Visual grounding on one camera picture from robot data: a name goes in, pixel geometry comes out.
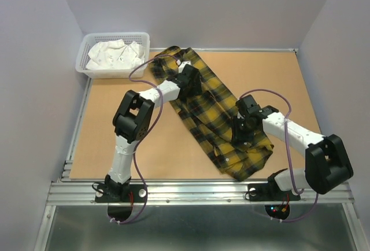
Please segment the yellow plaid long sleeve shirt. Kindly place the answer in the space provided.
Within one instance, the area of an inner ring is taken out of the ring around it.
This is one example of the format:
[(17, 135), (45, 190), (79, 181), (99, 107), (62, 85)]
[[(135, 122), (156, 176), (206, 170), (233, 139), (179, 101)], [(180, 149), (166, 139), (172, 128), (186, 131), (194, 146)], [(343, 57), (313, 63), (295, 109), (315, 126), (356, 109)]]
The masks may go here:
[(190, 61), (200, 72), (202, 92), (175, 100), (171, 105), (209, 160), (222, 173), (244, 181), (263, 169), (274, 145), (261, 130), (247, 144), (232, 145), (232, 118), (237, 116), (236, 96), (192, 49), (171, 46), (157, 55), (149, 69), (157, 83), (177, 73), (176, 60)]

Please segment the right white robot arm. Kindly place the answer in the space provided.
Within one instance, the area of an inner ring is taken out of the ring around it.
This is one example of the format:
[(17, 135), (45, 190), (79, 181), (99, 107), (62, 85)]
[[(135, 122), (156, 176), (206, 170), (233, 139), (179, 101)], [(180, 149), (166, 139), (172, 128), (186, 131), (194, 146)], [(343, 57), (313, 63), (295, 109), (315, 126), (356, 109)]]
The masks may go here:
[(250, 143), (257, 133), (271, 134), (295, 149), (305, 159), (304, 168), (283, 169), (253, 193), (279, 199), (294, 189), (312, 189), (324, 195), (353, 177), (354, 172), (342, 139), (324, 136), (288, 120), (273, 106), (260, 107), (252, 95), (236, 102), (238, 115), (232, 119), (232, 143)]

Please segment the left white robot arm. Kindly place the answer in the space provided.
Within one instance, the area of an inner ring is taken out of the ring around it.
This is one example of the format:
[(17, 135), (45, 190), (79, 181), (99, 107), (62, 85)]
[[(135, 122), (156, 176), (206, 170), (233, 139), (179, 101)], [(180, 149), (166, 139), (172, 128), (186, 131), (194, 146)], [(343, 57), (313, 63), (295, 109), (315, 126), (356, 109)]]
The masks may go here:
[(150, 132), (153, 111), (167, 102), (200, 95), (201, 75), (189, 61), (180, 64), (177, 74), (166, 78), (159, 85), (125, 93), (113, 117), (116, 144), (112, 166), (104, 182), (95, 183), (95, 202), (110, 203), (132, 200), (130, 191), (131, 164), (136, 148)]

